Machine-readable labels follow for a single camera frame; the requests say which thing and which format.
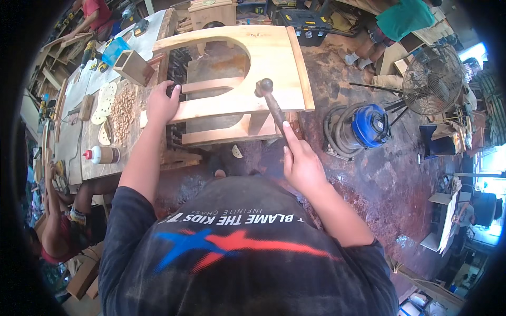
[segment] shelf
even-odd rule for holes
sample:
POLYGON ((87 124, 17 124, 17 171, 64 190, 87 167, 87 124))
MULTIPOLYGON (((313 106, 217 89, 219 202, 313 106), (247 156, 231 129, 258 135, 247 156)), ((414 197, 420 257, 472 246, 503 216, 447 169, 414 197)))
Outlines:
POLYGON ((237 6, 240 7, 240 6, 250 6, 250 5, 264 5, 266 4, 267 2, 266 1, 263 1, 263 2, 251 2, 251 1, 244 1, 243 3, 238 3, 237 6))

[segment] fan grille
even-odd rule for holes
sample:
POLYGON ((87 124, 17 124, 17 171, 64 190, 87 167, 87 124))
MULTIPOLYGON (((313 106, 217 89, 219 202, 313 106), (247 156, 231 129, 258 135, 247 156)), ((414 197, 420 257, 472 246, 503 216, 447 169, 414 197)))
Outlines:
POLYGON ((444 46, 429 46, 416 54, 402 81, 408 108, 422 115, 436 115, 455 104, 462 88, 462 63, 444 46))

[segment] black t-shirt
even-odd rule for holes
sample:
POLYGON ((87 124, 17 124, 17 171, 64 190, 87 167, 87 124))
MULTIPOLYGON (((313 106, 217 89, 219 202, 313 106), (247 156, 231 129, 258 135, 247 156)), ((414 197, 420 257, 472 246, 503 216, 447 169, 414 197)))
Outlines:
POLYGON ((256 176, 209 183, 160 221, 117 189, 100 264, 104 315, 396 315, 378 241, 343 248, 256 176))

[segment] wood glue bottle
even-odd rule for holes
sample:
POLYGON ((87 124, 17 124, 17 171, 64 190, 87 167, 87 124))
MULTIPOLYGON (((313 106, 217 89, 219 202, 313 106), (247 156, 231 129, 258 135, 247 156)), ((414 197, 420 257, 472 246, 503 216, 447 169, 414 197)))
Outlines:
POLYGON ((118 148, 95 146, 91 150, 86 150, 83 156, 92 163, 99 164, 118 163, 120 155, 118 148))

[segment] wood dowel pile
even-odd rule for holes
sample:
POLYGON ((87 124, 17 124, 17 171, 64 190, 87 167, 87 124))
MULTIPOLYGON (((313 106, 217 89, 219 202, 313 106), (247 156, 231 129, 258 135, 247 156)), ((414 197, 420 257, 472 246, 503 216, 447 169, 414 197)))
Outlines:
POLYGON ((135 92, 123 89, 114 98, 111 118, 114 122, 114 142, 123 145, 129 134, 129 126, 134 121, 132 107, 135 102, 135 92))

